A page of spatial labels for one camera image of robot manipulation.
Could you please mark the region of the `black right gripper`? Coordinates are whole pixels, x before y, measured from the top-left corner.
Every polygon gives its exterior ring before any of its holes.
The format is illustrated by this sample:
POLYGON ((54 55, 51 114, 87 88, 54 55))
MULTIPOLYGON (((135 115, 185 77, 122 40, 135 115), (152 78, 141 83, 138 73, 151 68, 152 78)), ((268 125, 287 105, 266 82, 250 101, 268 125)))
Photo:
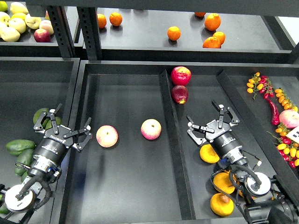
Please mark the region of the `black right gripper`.
POLYGON ((219 112, 219 118, 206 126, 196 125, 192 118, 186 115, 188 136, 197 146, 202 146, 208 141, 221 159, 241 159, 242 143, 231 129, 231 126, 240 123, 239 118, 230 106, 217 104, 215 100, 212 100, 212 105, 219 112), (229 123, 224 122, 226 115, 230 117, 229 123))

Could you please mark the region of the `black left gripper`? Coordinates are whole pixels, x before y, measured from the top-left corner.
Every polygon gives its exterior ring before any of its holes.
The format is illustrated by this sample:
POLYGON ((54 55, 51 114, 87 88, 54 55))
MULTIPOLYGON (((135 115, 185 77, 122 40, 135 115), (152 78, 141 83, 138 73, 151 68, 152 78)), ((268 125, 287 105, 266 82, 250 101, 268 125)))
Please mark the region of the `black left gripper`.
POLYGON ((70 128, 57 123, 56 113, 61 108, 59 104, 56 109, 41 108, 33 116, 33 129, 36 132, 44 133, 39 145, 34 149, 33 157, 38 160, 40 157, 51 161, 55 166, 60 166, 68 150, 72 147, 81 152, 92 138, 90 132, 91 117, 88 118, 83 128, 72 131, 70 128), (85 138, 82 142, 75 142, 75 136, 85 138))

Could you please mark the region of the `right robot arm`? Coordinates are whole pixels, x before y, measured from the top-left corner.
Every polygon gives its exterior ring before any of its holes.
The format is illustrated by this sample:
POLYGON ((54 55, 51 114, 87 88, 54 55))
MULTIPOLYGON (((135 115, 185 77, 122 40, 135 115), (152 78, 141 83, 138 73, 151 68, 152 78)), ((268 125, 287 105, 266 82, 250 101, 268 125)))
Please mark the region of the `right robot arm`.
POLYGON ((188 136, 199 147, 210 146, 220 158, 217 161, 219 169, 210 176, 210 181, 213 182, 222 171, 228 171, 228 179, 237 192, 242 193, 245 205, 240 207, 238 198, 232 202, 249 224, 297 224, 298 208, 283 193, 279 181, 255 172, 248 165, 242 143, 231 129, 239 124, 233 109, 217 105, 215 101, 212 104, 219 117, 205 126, 198 126, 190 116, 186 117, 189 121, 188 136))

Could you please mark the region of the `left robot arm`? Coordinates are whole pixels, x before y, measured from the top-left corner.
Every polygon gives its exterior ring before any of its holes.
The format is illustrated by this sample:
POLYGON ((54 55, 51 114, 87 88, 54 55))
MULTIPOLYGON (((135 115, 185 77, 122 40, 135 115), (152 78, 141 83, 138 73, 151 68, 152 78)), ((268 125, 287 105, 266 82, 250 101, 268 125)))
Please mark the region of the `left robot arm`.
POLYGON ((7 217, 14 213, 35 212, 44 206, 52 197, 50 185, 60 178, 61 163, 69 149, 81 152, 92 138, 90 118, 82 128, 71 130, 57 123, 56 113, 59 108, 60 106, 48 112, 42 111, 34 123, 34 131, 43 134, 43 139, 33 150, 32 163, 15 163, 17 169, 27 172, 25 179, 21 184, 0 190, 9 210, 7 217))

